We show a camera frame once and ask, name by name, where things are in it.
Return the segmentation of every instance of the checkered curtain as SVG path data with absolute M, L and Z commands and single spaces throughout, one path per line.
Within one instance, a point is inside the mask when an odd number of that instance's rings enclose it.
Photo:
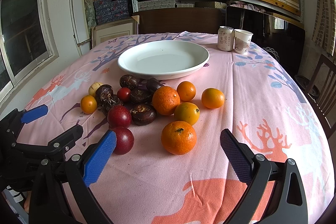
M 336 62 L 336 0 L 317 0 L 312 40 L 333 56 Z

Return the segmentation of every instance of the tablecloth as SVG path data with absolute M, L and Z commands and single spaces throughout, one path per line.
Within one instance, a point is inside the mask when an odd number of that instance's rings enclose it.
M 200 109 L 194 125 L 197 143 L 185 155 L 172 155 L 161 144 L 161 131 L 173 116 L 158 116 L 146 126 L 130 126 L 134 146 L 125 155 L 112 155 L 98 181 L 90 189 L 115 224 L 222 223 L 235 207 L 246 184 L 238 181 L 223 152 L 219 136 L 228 128 L 239 142 L 269 160 L 293 158 L 297 162 L 308 203 L 309 223 L 314 223 L 334 195 L 334 170 L 323 129 L 312 107 L 293 79 L 267 52 L 251 43 L 248 55 L 222 52 L 217 36 L 201 33 L 164 33 L 118 37 L 99 44 L 41 88 L 27 105 L 46 104 L 49 112 L 23 127 L 18 142 L 46 145 L 75 124 L 84 133 L 66 153 L 69 159 L 82 154 L 108 129 L 104 114 L 97 109 L 84 114 L 80 100 L 93 82 L 109 84 L 114 92 L 125 73 L 117 60 L 122 52 L 140 43 L 184 40 L 204 46 L 208 63 L 196 73 L 164 85 L 174 89 L 182 81 L 192 82 L 197 93 L 192 100 Z M 140 87 L 146 80 L 140 80 Z M 206 88 L 223 91 L 226 102 L 206 109 L 201 94 Z M 70 189 L 64 185 L 77 220 L 84 222 Z M 260 219 L 272 184 L 253 222 Z

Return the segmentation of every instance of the white plate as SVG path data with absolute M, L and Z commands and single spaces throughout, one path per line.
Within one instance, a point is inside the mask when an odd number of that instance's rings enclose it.
M 118 66 L 142 79 L 175 79 L 190 75 L 209 60 L 204 47 L 187 41 L 161 40 L 132 47 L 123 52 Z

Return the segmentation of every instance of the framed picture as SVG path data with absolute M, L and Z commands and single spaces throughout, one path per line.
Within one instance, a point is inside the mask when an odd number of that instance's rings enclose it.
M 92 47 L 107 40 L 125 35 L 138 34 L 138 20 L 133 17 L 92 27 Z

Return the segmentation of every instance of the black round object on floor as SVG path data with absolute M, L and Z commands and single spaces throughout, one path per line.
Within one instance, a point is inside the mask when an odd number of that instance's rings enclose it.
M 300 89 L 302 91 L 304 91 L 307 88 L 310 80 L 308 78 L 302 76 L 302 75 L 295 75 L 294 76 L 294 81 L 295 81 L 295 83 L 297 83 L 297 85 L 300 87 Z M 319 89 L 316 87 L 316 85 L 313 86 L 313 89 L 311 90 L 309 95 L 314 100 L 316 100 L 320 96 Z

